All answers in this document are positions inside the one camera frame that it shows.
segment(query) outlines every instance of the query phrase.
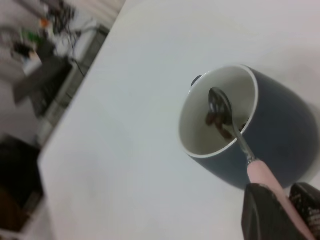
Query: mug handle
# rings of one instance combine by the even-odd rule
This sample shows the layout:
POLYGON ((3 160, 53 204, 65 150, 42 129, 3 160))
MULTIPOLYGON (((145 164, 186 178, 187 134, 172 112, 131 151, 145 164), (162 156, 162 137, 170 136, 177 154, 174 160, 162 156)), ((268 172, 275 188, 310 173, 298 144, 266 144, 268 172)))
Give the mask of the mug handle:
POLYGON ((193 81, 192 81, 192 83, 191 83, 191 87, 193 86, 193 84, 195 84, 196 83, 196 81, 199 79, 199 78, 201 78, 202 77, 202 75, 199 75, 199 76, 197 76, 193 81))

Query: metal spoon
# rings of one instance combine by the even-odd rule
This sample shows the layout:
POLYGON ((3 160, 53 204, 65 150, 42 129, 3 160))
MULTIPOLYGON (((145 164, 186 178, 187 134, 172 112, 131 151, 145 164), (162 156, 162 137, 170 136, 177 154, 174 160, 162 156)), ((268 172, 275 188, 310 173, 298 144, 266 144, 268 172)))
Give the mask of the metal spoon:
POLYGON ((249 165, 251 162, 257 160, 233 120, 232 107, 227 95, 218 87, 213 87, 209 91, 209 108, 212 113, 217 114, 223 119, 223 124, 232 125, 235 137, 248 161, 247 164, 249 165))

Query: mug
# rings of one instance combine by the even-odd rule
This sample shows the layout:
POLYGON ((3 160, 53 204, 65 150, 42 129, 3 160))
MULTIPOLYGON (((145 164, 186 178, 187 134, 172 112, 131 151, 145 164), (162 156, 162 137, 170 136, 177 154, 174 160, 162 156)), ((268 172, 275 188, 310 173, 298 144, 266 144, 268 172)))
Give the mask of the mug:
MULTIPOLYGON (((179 120, 186 154, 235 187, 244 189, 249 183, 247 159, 237 139, 226 140, 215 125, 206 124, 212 87, 227 95, 242 136, 280 184, 285 188, 299 180, 318 153, 315 118, 295 93, 245 65, 223 66, 192 82, 179 120)), ((231 126, 224 128, 233 134, 231 126)))

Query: wire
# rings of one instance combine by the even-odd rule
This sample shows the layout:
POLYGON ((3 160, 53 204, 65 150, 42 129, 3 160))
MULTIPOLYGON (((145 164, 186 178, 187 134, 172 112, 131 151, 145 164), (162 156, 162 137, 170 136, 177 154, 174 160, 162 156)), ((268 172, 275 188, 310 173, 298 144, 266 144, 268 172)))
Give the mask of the wire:
POLYGON ((76 10, 68 5, 64 5, 60 11, 49 10, 47 18, 53 24, 54 34, 61 34, 68 31, 70 22, 75 17, 76 10))
POLYGON ((84 72, 81 70, 81 67, 80 67, 79 63, 77 62, 77 60, 75 60, 75 59, 73 59, 73 58, 71 58, 70 60, 77 65, 77 67, 78 67, 81 75, 82 75, 83 77, 85 77, 86 75, 85 75, 84 72))
POLYGON ((99 27, 88 27, 86 29, 80 29, 80 30, 70 30, 70 27, 66 27, 64 33, 67 34, 67 38, 62 38, 61 42, 62 45, 65 45, 65 40, 67 39, 68 41, 68 45, 70 46, 69 49, 66 51, 66 53, 64 54, 65 57, 68 57, 70 52, 72 51, 72 55, 71 57, 74 58, 75 57, 75 51, 76 51, 76 45, 78 43, 78 40, 80 39, 80 37, 85 34, 88 33, 89 31, 96 31, 97 33, 100 33, 104 36, 108 36, 109 31, 105 31, 99 27))

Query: white table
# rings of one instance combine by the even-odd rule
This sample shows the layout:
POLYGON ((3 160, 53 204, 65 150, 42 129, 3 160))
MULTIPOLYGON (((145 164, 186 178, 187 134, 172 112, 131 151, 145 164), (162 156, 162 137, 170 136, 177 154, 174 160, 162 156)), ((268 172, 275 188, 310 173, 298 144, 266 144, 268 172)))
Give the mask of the white table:
MULTIPOLYGON (((59 240, 243 239, 244 192, 183 153, 192 80, 243 63, 320 122, 320 2, 127 0, 42 154, 59 240)), ((320 188, 320 159, 305 179, 320 188)))

